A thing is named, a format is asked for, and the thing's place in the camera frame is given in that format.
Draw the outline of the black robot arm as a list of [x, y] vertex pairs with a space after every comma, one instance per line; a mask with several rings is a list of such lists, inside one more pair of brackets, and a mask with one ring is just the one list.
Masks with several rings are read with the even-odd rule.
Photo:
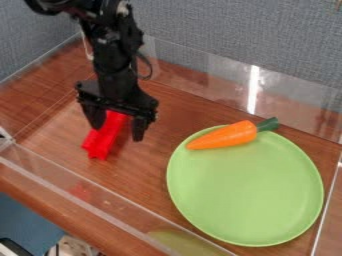
[[132, 117], [132, 139], [143, 140], [156, 119], [159, 101], [139, 86], [148, 79], [137, 71], [145, 61], [139, 52], [143, 31], [139, 29], [127, 0], [24, 0], [29, 9], [45, 16], [65, 13], [77, 20], [92, 47], [92, 65], [97, 79], [79, 82], [77, 102], [93, 129], [105, 122], [112, 110]]

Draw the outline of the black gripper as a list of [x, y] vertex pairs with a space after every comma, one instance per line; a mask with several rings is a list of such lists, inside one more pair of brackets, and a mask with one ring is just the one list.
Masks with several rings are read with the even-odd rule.
[[132, 139], [143, 140], [148, 122], [156, 120], [159, 101], [135, 85], [131, 89], [112, 87], [103, 92], [96, 81], [81, 81], [76, 84], [77, 101], [93, 129], [99, 130], [105, 122], [107, 110], [135, 117], [132, 120]]

